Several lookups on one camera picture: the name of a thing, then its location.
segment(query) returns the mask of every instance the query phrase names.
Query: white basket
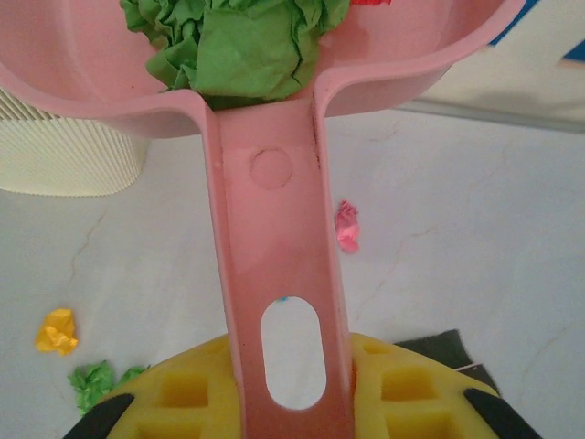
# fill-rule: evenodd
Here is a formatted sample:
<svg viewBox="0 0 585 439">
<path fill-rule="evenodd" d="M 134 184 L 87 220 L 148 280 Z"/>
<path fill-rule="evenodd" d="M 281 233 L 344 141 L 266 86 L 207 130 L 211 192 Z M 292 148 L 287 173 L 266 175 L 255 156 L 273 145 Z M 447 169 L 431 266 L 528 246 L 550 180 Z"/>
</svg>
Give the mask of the white basket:
<svg viewBox="0 0 585 439">
<path fill-rule="evenodd" d="M 142 171 L 149 141 L 58 117 L 0 89 L 0 189 L 35 195 L 109 195 Z"/>
</svg>

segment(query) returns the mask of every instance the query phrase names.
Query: marble floor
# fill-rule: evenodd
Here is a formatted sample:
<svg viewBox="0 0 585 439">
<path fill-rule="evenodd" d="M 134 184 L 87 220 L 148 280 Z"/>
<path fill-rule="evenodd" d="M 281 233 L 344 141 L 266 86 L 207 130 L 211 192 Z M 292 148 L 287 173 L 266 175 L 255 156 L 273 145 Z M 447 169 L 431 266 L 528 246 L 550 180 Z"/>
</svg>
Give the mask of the marble floor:
<svg viewBox="0 0 585 439">
<path fill-rule="evenodd" d="M 399 111 L 327 127 L 334 202 L 362 225 L 361 252 L 340 253 L 350 329 L 459 328 L 544 437 L 582 438 L 585 136 Z M 197 137 L 154 142 L 138 181 L 107 198 L 0 192 L 1 438 L 62 437 L 79 419 L 75 366 L 155 364 L 226 332 L 207 202 Z M 319 388 L 318 352 L 298 302 L 275 305 L 265 343 L 295 406 Z M 39 354 L 43 316 L 62 306 L 79 346 Z"/>
</svg>

